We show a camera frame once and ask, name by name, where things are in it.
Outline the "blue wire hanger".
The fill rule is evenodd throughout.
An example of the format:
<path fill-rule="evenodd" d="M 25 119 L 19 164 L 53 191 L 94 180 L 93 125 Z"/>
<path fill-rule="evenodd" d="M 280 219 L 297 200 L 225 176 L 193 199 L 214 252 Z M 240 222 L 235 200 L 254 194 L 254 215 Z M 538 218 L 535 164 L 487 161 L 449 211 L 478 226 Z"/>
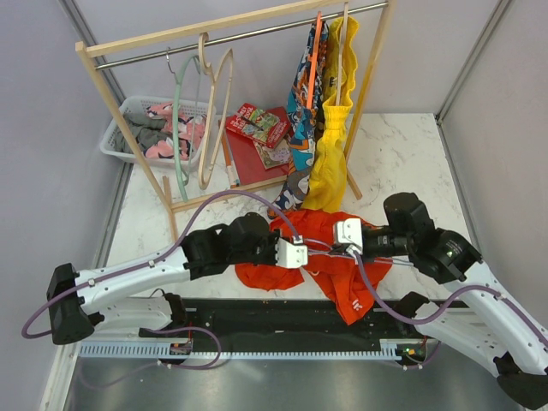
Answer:
<path fill-rule="evenodd" d="M 330 258 L 341 258 L 341 259 L 354 259 L 348 253 L 340 253 L 333 250 L 319 250 L 316 248 L 308 248 L 309 256 L 326 256 Z M 412 266 L 412 263 L 405 259 L 399 259 L 394 257 L 373 257 L 365 258 L 361 257 L 361 261 L 365 264 L 384 264 L 384 265 L 403 265 L 403 266 Z"/>

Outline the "orange shorts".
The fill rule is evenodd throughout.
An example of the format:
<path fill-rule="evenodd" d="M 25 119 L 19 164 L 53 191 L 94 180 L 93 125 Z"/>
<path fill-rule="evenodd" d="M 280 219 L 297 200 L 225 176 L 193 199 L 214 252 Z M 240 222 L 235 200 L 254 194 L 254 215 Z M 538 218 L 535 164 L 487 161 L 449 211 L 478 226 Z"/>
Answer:
<path fill-rule="evenodd" d="M 334 243 L 334 225 L 351 218 L 343 211 L 302 210 L 288 214 L 289 221 L 307 240 L 317 241 L 312 247 L 325 250 Z M 333 301 L 346 325 L 362 319 L 372 308 L 374 298 L 366 287 L 358 265 L 352 259 L 315 255 L 308 259 L 304 271 L 317 284 L 325 297 Z M 278 291 L 292 289 L 304 282 L 301 269 L 268 265 L 240 264 L 235 267 L 239 280 L 252 289 Z"/>

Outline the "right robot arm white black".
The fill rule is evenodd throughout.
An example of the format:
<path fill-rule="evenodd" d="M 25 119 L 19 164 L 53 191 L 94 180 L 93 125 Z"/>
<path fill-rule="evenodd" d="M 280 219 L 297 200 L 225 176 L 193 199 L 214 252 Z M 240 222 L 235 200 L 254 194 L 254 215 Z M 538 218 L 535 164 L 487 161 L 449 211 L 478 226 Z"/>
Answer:
<path fill-rule="evenodd" d="M 485 368 L 524 408 L 545 407 L 546 327 L 496 279 L 464 236 L 436 227 L 416 194 L 392 194 L 384 201 L 384 213 L 385 226 L 360 227 L 356 262 L 361 276 L 367 276 L 367 262 L 404 256 L 450 292 L 441 305 L 410 292 L 390 306 L 365 279 L 374 300 L 392 317 L 394 331 L 402 337 L 418 331 L 435 338 Z"/>

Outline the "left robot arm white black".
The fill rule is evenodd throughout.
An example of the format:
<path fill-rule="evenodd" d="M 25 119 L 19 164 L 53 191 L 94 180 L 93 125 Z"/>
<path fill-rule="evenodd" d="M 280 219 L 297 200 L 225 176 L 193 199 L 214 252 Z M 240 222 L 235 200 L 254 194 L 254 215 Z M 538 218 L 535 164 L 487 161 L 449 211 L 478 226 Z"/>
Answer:
<path fill-rule="evenodd" d="M 77 290 L 48 308 L 52 342 L 65 345 L 89 337 L 106 320 L 107 307 L 148 289 L 222 274 L 231 265 L 275 266 L 286 245 L 279 229 L 249 212 L 230 224 L 194 230 L 179 245 L 119 265 L 80 271 L 70 263 L 60 265 L 46 298 Z"/>

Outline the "yellow shorts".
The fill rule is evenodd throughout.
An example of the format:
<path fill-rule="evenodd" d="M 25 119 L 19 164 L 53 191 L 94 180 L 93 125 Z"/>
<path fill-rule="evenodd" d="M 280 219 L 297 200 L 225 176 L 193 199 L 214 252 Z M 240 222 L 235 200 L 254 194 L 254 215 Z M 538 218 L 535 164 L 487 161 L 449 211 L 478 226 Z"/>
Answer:
<path fill-rule="evenodd" d="M 341 102 L 336 105 L 337 57 L 339 33 L 343 18 L 329 26 L 325 68 L 322 76 L 323 135 L 316 143 L 315 160 L 309 180 L 309 190 L 302 207 L 309 210 L 336 212 L 339 210 L 347 182 L 347 166 L 343 149 L 347 141 L 346 121 L 353 108 L 351 94 L 356 87 L 357 56 L 354 37 L 360 23 L 348 18 L 348 31 L 343 48 Z"/>

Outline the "mint green plastic hanger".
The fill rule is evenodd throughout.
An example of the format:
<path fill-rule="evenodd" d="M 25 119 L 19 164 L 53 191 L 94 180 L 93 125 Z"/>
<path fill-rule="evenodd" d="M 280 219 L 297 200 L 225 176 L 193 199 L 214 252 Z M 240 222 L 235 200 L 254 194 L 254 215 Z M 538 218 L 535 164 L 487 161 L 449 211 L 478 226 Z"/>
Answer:
<path fill-rule="evenodd" d="M 189 172 L 188 171 L 185 172 L 182 168 L 181 146 L 180 146 L 180 138 L 179 138 L 179 108 L 180 108 L 180 101 L 181 101 L 182 83 L 184 81 L 184 77 L 187 72 L 188 66 L 191 63 L 194 65 L 196 72 L 198 74 L 198 82 L 196 86 L 196 94 L 194 99 L 194 108 L 197 108 L 202 71 L 200 68 L 199 56 L 197 54 L 193 54 L 192 56 L 187 58 L 187 60 L 181 65 L 179 71 L 176 72 L 171 67 L 170 55 L 168 51 L 169 50 L 167 50 L 167 53 L 166 53 L 166 61 L 167 61 L 168 69 L 173 74 L 174 80 L 175 80 L 175 93 L 174 93 L 174 98 L 172 102 L 172 140 L 173 140 L 173 149 L 174 149 L 176 182 L 177 182 L 177 187 L 179 189 L 179 193 L 182 197 L 182 201 L 187 202 L 188 193 L 186 190 L 186 186 L 188 185 L 188 181 L 189 181 Z"/>

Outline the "colourful patterned shorts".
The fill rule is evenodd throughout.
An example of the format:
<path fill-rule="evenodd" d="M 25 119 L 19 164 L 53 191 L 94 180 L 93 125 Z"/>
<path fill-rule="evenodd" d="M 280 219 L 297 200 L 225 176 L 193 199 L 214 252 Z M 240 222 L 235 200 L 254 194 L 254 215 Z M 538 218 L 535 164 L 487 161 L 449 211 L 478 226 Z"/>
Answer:
<path fill-rule="evenodd" d="M 307 37 L 307 45 L 296 70 L 291 85 L 286 112 L 290 121 L 288 144 L 291 151 L 289 168 L 282 190 L 274 200 L 274 205 L 281 211 L 296 211 L 301 208 L 309 190 L 309 180 L 312 173 L 316 150 L 316 123 L 321 109 L 323 93 L 322 76 L 325 68 L 325 56 L 329 28 L 322 21 L 319 41 L 318 65 L 313 94 L 313 107 L 308 110 L 308 78 L 310 59 L 313 53 L 315 24 L 311 25 Z"/>

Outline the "orange plastic hanger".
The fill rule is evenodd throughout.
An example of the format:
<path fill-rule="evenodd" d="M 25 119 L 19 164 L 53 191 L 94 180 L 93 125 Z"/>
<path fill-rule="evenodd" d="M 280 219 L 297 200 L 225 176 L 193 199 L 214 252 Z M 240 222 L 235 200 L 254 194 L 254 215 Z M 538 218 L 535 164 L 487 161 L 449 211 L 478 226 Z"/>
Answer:
<path fill-rule="evenodd" d="M 307 104 L 306 104 L 306 107 L 308 110 L 311 110 L 313 107 L 313 94 L 314 94 L 315 79 L 316 79 L 316 72 L 317 72 L 317 65 L 318 65 L 321 26 L 322 26 L 322 13 L 319 11 L 317 13 L 316 24 L 315 24 L 313 53 L 310 59 L 310 72 L 309 72 L 309 78 L 308 78 L 308 95 L 307 95 Z"/>

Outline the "wooden hanger with yellow shorts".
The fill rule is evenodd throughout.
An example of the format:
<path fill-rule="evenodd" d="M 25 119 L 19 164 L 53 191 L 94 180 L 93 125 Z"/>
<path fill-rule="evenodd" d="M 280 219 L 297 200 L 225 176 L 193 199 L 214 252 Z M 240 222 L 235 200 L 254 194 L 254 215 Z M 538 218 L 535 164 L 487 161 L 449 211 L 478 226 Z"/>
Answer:
<path fill-rule="evenodd" d="M 341 90 L 343 79 L 343 48 L 346 42 L 346 36 L 348 31 L 348 12 L 349 2 L 346 2 L 343 7 L 342 25 L 339 33 L 339 47 L 337 57 L 337 91 L 336 91 L 336 105 L 341 102 Z"/>

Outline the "grey garment in basket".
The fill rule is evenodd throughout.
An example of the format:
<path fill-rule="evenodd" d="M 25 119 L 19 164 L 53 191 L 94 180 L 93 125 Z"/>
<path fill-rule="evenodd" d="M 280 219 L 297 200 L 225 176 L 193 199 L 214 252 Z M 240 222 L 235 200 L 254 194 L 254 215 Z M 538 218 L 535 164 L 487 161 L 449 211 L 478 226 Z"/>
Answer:
<path fill-rule="evenodd" d="M 166 124 L 164 119 L 139 113 L 127 113 L 123 117 L 142 152 L 146 152 L 160 140 L 166 140 L 166 133 L 163 132 Z"/>

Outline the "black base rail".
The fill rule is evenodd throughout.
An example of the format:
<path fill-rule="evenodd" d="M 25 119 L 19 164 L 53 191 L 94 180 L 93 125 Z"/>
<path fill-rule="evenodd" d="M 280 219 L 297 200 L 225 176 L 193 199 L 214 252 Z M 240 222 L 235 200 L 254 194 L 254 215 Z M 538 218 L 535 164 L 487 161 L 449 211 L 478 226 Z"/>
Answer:
<path fill-rule="evenodd" d="M 424 341 L 415 328 L 375 305 L 347 325 L 335 304 L 325 300 L 186 299 L 176 309 L 177 323 L 164 327 L 205 328 L 224 353 L 342 353 L 379 351 L 383 340 Z"/>

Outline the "wooden clothes rack frame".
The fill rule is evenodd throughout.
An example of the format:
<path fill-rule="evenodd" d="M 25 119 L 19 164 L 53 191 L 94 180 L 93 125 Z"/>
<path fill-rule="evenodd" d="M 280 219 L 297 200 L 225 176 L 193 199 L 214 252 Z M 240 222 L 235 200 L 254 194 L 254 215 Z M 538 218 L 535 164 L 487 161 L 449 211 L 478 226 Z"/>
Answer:
<path fill-rule="evenodd" d="M 124 139 L 127 141 L 133 154 L 135 155 L 137 164 L 139 164 L 140 167 L 143 169 L 148 181 L 151 183 L 152 188 L 154 189 L 158 198 L 161 200 L 164 209 L 167 212 L 171 238 L 173 241 L 176 241 L 179 236 L 176 224 L 176 214 L 181 211 L 191 210 L 198 206 L 201 206 L 205 204 L 206 200 L 213 200 L 213 194 L 210 196 L 202 196 L 196 199 L 192 199 L 187 202 L 172 202 L 169 178 L 163 177 L 163 188 L 161 188 L 158 180 L 151 170 L 149 163 L 147 162 L 145 156 L 142 154 L 142 151 L 139 149 L 135 138 L 133 137 L 125 119 L 123 118 L 123 114 L 119 111 L 119 107 L 118 105 L 116 105 L 116 101 L 114 100 L 112 93 L 109 91 L 103 78 L 100 76 L 99 71 L 96 70 L 96 67 L 98 65 L 95 63 L 94 59 L 96 57 L 104 57 L 109 54 L 132 50 L 143 46 L 155 45 L 176 39 L 183 39 L 192 35 L 200 35 L 203 32 L 207 32 L 209 34 L 210 31 L 216 31 L 230 27 L 239 27 L 256 21 L 265 21 L 279 16 L 292 15 L 298 12 L 314 9 L 319 12 L 321 11 L 320 9 L 322 7 L 346 2 L 351 1 L 299 1 L 295 3 L 286 3 L 266 9 L 254 10 L 238 15 L 222 17 L 210 21 L 203 21 L 183 27 L 172 28 L 155 33 L 148 33 L 99 45 L 85 46 L 83 41 L 77 42 L 75 44 L 75 51 L 80 57 L 83 66 L 85 67 L 87 73 L 94 82 L 95 87 L 97 88 L 113 119 L 116 121 L 120 131 L 122 132 Z M 366 72 L 360 85 L 360 94 L 358 97 L 357 106 L 354 111 L 351 127 L 348 132 L 347 141 L 343 150 L 347 167 L 349 157 L 353 149 L 357 128 L 360 124 L 360 119 L 363 114 L 363 108 L 371 88 L 372 78 L 376 72 L 376 68 L 378 65 L 378 58 L 384 46 L 387 27 L 390 24 L 391 17 L 393 15 L 393 11 L 396 5 L 396 1 L 388 2 L 389 5 L 385 9 L 382 9 L 383 11 L 381 13 L 381 16 L 379 17 L 378 27 L 367 61 Z M 343 12 L 334 15 L 323 15 L 322 21 L 332 20 L 339 17 L 340 15 L 343 15 Z"/>

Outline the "aluminium corner post right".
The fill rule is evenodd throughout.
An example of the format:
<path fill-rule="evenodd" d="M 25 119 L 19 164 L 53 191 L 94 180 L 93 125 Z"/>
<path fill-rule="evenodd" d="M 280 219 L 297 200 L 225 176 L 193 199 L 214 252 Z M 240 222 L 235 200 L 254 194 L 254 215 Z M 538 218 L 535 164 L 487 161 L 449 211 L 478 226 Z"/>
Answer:
<path fill-rule="evenodd" d="M 444 119 L 449 114 L 450 109 L 459 96 L 462 88 L 465 86 L 474 67 L 479 62 L 486 47 L 491 42 L 500 23 L 505 17 L 508 9 L 514 2 L 512 0 L 498 0 L 493 11 L 490 13 L 485 25 L 483 26 L 478 38 L 476 39 L 471 51 L 462 65 L 455 81 L 453 82 L 448 94 L 446 95 L 438 113 L 435 115 L 436 123 L 441 126 Z"/>

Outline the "aluminium corner post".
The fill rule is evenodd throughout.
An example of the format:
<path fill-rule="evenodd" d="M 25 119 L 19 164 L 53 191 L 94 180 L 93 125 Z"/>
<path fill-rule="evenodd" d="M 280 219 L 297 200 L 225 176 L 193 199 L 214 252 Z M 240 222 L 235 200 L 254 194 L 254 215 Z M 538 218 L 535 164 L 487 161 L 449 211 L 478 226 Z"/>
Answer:
<path fill-rule="evenodd" d="M 97 36 L 86 20 L 85 14 L 81 10 L 79 2 L 75 0 L 60 0 L 59 5 L 68 17 L 68 20 L 72 28 L 75 30 L 78 39 L 83 41 L 86 46 L 97 45 Z M 110 68 L 103 70 L 100 76 L 103 78 L 106 86 L 112 93 L 114 100 L 118 104 L 121 104 L 126 98 L 126 95 L 112 70 Z M 120 216 L 123 198 L 127 191 L 129 177 L 131 176 L 131 171 L 133 168 L 132 164 L 126 164 L 116 158 L 110 158 L 110 161 L 116 166 L 113 186 L 114 191 L 108 201 L 107 213 L 101 231 L 101 236 L 99 237 L 98 250 L 94 257 L 94 263 L 96 265 L 106 263 L 108 260 L 110 248 L 116 231 L 116 223 Z"/>
<path fill-rule="evenodd" d="M 493 11 L 490 13 L 485 25 L 483 26 L 478 38 L 476 39 L 471 51 L 462 65 L 455 81 L 453 82 L 448 94 L 446 95 L 438 113 L 435 115 L 436 123 L 441 126 L 444 119 L 449 114 L 450 109 L 459 96 L 462 88 L 465 86 L 474 67 L 479 62 L 486 47 L 491 42 L 500 23 L 505 17 L 508 9 L 514 2 L 512 0 L 498 0 Z"/>

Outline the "aluminium corner post left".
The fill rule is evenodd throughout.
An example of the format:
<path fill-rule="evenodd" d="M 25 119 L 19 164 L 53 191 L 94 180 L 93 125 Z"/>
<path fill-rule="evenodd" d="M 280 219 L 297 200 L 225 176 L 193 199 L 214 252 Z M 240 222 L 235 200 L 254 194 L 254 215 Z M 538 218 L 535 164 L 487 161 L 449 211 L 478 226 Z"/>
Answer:
<path fill-rule="evenodd" d="M 60 0 L 59 5 L 68 17 L 68 20 L 72 28 L 75 30 L 78 39 L 83 41 L 86 46 L 97 45 L 97 36 L 86 20 L 85 14 L 81 10 L 79 2 L 75 0 Z M 103 78 L 106 86 L 112 93 L 114 100 L 118 104 L 121 104 L 126 98 L 126 95 L 112 70 L 110 68 L 103 70 L 100 76 Z M 132 164 L 126 164 L 116 158 L 110 158 L 110 161 L 116 166 L 113 186 L 114 191 L 108 201 L 107 213 L 101 231 L 101 236 L 99 237 L 98 250 L 94 257 L 94 263 L 96 265 L 106 263 L 108 260 L 110 248 L 116 231 L 116 223 L 120 216 L 123 198 L 127 191 L 129 177 L 131 176 L 131 171 L 133 168 Z"/>

